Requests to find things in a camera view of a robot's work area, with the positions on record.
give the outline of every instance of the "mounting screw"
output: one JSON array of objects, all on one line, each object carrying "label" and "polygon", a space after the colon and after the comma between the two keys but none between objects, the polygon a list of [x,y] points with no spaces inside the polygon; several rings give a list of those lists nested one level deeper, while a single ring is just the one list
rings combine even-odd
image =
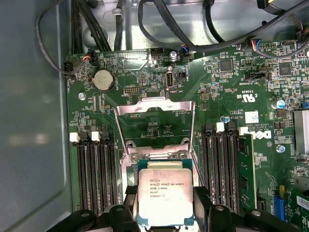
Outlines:
[{"label": "mounting screw", "polygon": [[224,208],[222,206],[218,205],[218,206],[216,206],[216,210],[223,211]]},{"label": "mounting screw", "polygon": [[257,216],[257,217],[259,217],[259,216],[262,215],[259,211],[255,211],[255,210],[253,210],[251,213],[252,213],[254,216]]},{"label": "mounting screw", "polygon": [[132,0],[132,6],[137,6],[138,2],[137,0]]},{"label": "mounting screw", "polygon": [[185,159],[185,158],[187,158],[187,155],[186,155],[185,153],[181,153],[180,156],[179,156],[179,158]]},{"label": "mounting screw", "polygon": [[175,51],[172,51],[172,52],[170,52],[169,53],[169,58],[171,59],[171,60],[177,60],[177,52],[175,52]]},{"label": "mounting screw", "polygon": [[283,153],[283,152],[285,152],[285,146],[279,144],[279,145],[276,147],[276,151],[277,151],[278,153]]},{"label": "mounting screw", "polygon": [[79,93],[79,94],[78,94],[78,99],[81,100],[81,101],[84,101],[84,100],[86,99],[86,94],[83,93],[83,92],[82,92],[82,93]]},{"label": "mounting screw", "polygon": [[132,161],[132,163],[137,163],[137,161],[139,161],[139,156],[138,155],[132,155],[131,156],[131,161]]}]

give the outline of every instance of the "white sticker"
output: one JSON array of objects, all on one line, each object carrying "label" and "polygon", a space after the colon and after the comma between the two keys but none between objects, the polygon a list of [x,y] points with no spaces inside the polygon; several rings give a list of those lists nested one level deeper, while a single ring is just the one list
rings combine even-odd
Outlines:
[{"label": "white sticker", "polygon": [[246,123],[259,123],[259,112],[258,111],[245,112],[245,121]]},{"label": "white sticker", "polygon": [[300,205],[301,207],[309,210],[309,201],[297,196],[297,204]]}]

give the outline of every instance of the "blue wire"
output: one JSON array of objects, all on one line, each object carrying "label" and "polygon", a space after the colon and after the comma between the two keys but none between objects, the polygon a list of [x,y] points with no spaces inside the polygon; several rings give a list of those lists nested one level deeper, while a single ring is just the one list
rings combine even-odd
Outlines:
[{"label": "blue wire", "polygon": [[260,42],[261,42],[262,40],[259,40],[257,43],[256,43],[256,49],[257,50],[259,50],[259,46],[260,46]]},{"label": "blue wire", "polygon": [[189,52],[188,49],[187,49],[186,47],[182,47],[182,49],[184,49],[186,53]]}]

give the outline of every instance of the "black cable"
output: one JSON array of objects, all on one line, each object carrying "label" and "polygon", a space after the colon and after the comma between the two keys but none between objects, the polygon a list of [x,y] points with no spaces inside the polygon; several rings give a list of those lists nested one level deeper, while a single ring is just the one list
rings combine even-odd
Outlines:
[{"label": "black cable", "polygon": [[76,17],[76,8],[74,2],[71,2],[71,52],[76,54],[76,33],[75,33],[75,17]]},{"label": "black cable", "polygon": [[75,73],[77,73],[85,64],[86,62],[82,61],[81,63],[79,63],[75,69],[71,72],[67,72],[62,70],[61,68],[59,68],[53,61],[52,59],[49,57],[46,48],[44,46],[43,40],[42,40],[42,36],[41,36],[41,29],[40,29],[40,24],[41,24],[41,20],[44,17],[44,15],[49,12],[51,9],[53,9],[55,6],[59,5],[61,2],[63,2],[64,0],[57,0],[56,2],[54,2],[53,4],[51,4],[50,6],[48,6],[45,10],[43,10],[42,13],[39,14],[39,16],[37,17],[36,23],[35,23],[35,34],[36,37],[38,39],[39,42],[39,46],[40,49],[43,53],[43,55],[45,56],[46,60],[48,61],[48,63],[54,68],[56,69],[58,72],[65,74],[65,75],[74,75]]},{"label": "black cable", "polygon": [[[203,1],[203,7],[205,8],[206,23],[207,23],[207,27],[211,35],[215,38],[216,41],[218,41],[219,43],[222,43],[222,42],[225,42],[225,40],[222,39],[222,37],[219,35],[217,30],[215,29],[213,22],[212,22],[212,18],[211,18],[211,7],[213,6],[213,4],[214,4],[214,1],[212,0]],[[274,6],[273,4],[269,4],[268,7],[264,9],[264,11],[272,15],[281,15],[284,12],[286,12],[284,9]],[[300,19],[295,14],[291,14],[289,18],[293,21],[293,23],[295,24],[296,28],[299,31],[303,30],[303,25]]]},{"label": "black cable", "polygon": [[101,38],[101,41],[106,49],[106,51],[111,51],[111,47],[108,44],[108,41],[102,31],[102,28],[100,26],[100,24],[98,23],[97,19],[94,17],[93,13],[91,12],[89,6],[87,5],[87,3],[85,2],[85,0],[76,0],[80,6],[83,8],[85,14],[87,14],[88,18],[90,19],[90,21],[93,23],[93,26],[95,28],[95,30],[97,31],[99,37]]},{"label": "black cable", "polygon": [[309,6],[309,0],[304,0],[303,2],[297,4],[296,6],[292,7],[288,11],[284,12],[282,15],[279,15],[275,17],[274,19],[270,20],[268,23],[260,26],[259,28],[250,31],[242,36],[239,36],[235,39],[217,43],[217,44],[211,44],[211,45],[195,45],[193,44],[188,37],[184,34],[184,32],[181,30],[181,28],[178,26],[172,15],[170,14],[169,10],[167,9],[165,3],[162,0],[141,0],[139,4],[139,11],[138,11],[138,17],[139,17],[139,26],[141,31],[144,33],[144,35],[148,38],[150,36],[149,33],[145,33],[145,28],[142,26],[142,11],[140,11],[140,8],[143,7],[143,5],[146,2],[153,2],[155,6],[157,7],[160,15],[162,16],[163,20],[165,21],[166,25],[169,27],[169,29],[184,43],[186,44],[191,50],[197,51],[197,52],[214,52],[220,49],[223,49],[225,47],[229,47],[234,44],[239,44],[244,42],[248,37],[255,37],[256,35],[264,32],[265,30],[269,29],[273,25],[277,24],[284,18],[288,17],[289,15],[293,14],[296,11],[299,11],[305,7]]},{"label": "black cable", "polygon": [[171,49],[179,50],[179,47],[175,47],[175,46],[163,43],[163,42],[155,39],[151,34],[148,33],[148,31],[146,30],[146,28],[143,25],[143,5],[144,5],[144,3],[141,1],[139,3],[139,8],[138,8],[138,21],[139,21],[140,30],[142,31],[144,36],[148,40],[150,40],[151,42],[153,42],[153,43],[155,43],[155,44],[157,44],[157,45],[159,45],[161,47],[166,47],[166,48],[171,48]]},{"label": "black cable", "polygon": [[222,39],[222,37],[217,32],[217,30],[214,28],[214,25],[213,25],[212,19],[211,19],[211,7],[212,7],[211,4],[208,4],[208,6],[205,7],[206,24],[207,24],[207,27],[209,29],[209,32],[215,38],[215,40],[218,41],[219,43],[222,43],[225,40]]},{"label": "black cable", "polygon": [[[269,4],[267,8],[264,9],[264,11],[266,11],[269,14],[272,15],[281,15],[283,14],[286,10],[281,9],[273,4]],[[292,20],[292,22],[294,23],[294,25],[296,26],[298,31],[302,31],[304,29],[303,24],[301,23],[300,19],[295,15],[295,14],[291,14],[289,16],[290,20]]]},{"label": "black cable", "polygon": [[289,58],[289,57],[292,57],[292,56],[296,55],[297,53],[299,53],[302,50],[304,50],[308,45],[309,45],[309,40],[306,41],[300,48],[296,49],[295,51],[293,51],[293,52],[291,52],[289,54],[283,55],[283,56],[271,55],[271,54],[267,54],[265,52],[261,52],[259,50],[257,50],[256,53],[260,54],[261,56],[270,58],[270,59],[284,59],[284,58]]},{"label": "black cable", "polygon": [[106,48],[104,47],[104,44],[102,43],[98,33],[97,33],[97,30],[95,29],[94,25],[93,25],[93,22],[90,20],[90,18],[88,17],[88,15],[86,14],[86,11],[84,9],[84,7],[82,7],[80,5],[80,3],[78,2],[77,3],[82,15],[84,16],[84,19],[86,21],[86,24],[88,25],[89,27],[89,30],[91,32],[91,35],[94,39],[94,41],[96,42],[97,46],[98,46],[98,49],[100,52],[106,52]]},{"label": "black cable", "polygon": [[80,19],[80,11],[75,1],[72,1],[75,10],[74,24],[75,24],[75,49],[77,54],[84,52],[83,50],[83,39],[82,39],[82,24]]},{"label": "black cable", "polygon": [[[119,0],[116,6],[117,9],[123,8],[126,0]],[[115,43],[114,43],[114,51],[121,50],[121,43],[122,43],[122,30],[123,30],[123,18],[122,15],[116,15],[116,36],[115,36]]]}]

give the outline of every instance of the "motherboard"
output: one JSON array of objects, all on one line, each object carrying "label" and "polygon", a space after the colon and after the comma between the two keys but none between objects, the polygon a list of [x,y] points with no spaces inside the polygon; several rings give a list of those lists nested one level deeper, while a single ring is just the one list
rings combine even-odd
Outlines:
[{"label": "motherboard", "polygon": [[[280,55],[295,46],[260,49]],[[204,185],[213,204],[266,210],[309,230],[309,195],[295,188],[309,174],[306,53],[269,59],[235,45],[213,55],[96,55],[67,80],[74,210],[100,215],[121,204],[143,159],[192,159],[193,185]],[[84,56],[68,56],[67,69]]]}]

